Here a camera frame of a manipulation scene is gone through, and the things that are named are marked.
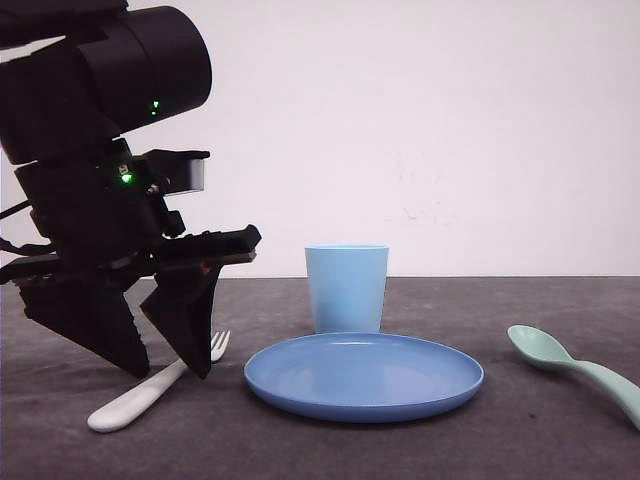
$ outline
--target white fork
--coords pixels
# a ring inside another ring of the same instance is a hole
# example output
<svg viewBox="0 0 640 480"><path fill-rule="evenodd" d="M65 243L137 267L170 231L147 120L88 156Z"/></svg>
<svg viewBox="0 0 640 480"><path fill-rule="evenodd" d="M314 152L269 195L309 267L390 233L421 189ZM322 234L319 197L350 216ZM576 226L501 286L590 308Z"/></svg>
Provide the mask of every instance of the white fork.
<svg viewBox="0 0 640 480"><path fill-rule="evenodd" d="M230 336L229 330L215 333L211 339L211 363L222 357ZM87 425L100 433L114 432L126 427L153 405L186 370L187 365L182 360L173 362L153 377L93 412L87 419Z"/></svg>

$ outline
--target gray table surface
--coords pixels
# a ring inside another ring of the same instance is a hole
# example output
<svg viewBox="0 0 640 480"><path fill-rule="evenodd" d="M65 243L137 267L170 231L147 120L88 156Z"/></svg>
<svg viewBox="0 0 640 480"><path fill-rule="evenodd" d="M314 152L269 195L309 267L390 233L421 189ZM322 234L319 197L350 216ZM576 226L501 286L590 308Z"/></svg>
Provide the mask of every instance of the gray table surface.
<svg viewBox="0 0 640 480"><path fill-rule="evenodd" d="M175 355L127 297L152 373ZM2 290L2 470L57 479L636 479L640 432L589 380L529 367L505 335L541 327L576 358L640 383L639 278L390 278L385 332L475 357L485 382L462 408L387 425L305 419L264 404L242 369L258 350L311 333L304 279L221 280L215 323L230 348L206 380L183 377L128 428L87 416L137 381L28 320Z"/></svg>

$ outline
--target plastic spoon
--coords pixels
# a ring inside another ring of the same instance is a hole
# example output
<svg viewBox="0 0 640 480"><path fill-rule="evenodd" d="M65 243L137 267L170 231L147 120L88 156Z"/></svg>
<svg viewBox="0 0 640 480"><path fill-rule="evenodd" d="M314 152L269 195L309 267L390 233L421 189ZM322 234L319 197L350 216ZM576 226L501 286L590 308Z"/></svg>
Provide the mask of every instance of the plastic spoon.
<svg viewBox="0 0 640 480"><path fill-rule="evenodd" d="M582 372L600 385L640 429L640 387L597 363L574 360L555 338L542 330L513 325L507 335L522 356L544 370L571 369Z"/></svg>

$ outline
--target plastic cup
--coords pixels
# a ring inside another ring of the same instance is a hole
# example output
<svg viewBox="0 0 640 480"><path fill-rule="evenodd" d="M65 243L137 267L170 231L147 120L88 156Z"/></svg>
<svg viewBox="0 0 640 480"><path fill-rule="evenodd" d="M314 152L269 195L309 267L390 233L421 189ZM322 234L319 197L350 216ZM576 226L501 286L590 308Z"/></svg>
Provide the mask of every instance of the plastic cup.
<svg viewBox="0 0 640 480"><path fill-rule="evenodd" d="M314 245L305 256L316 333L379 332L389 248Z"/></svg>

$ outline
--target white backdrop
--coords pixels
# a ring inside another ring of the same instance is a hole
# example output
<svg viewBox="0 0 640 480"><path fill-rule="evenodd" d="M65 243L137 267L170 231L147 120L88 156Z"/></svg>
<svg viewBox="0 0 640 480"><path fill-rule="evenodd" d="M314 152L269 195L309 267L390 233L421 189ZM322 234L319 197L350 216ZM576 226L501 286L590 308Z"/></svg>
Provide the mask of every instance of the white backdrop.
<svg viewBox="0 0 640 480"><path fill-rule="evenodd" d="M192 232L260 228L226 276L304 275L326 242L389 245L390 275L640 274L640 2L165 4L202 32L213 96L127 138L212 150L206 191L169 203Z"/></svg>

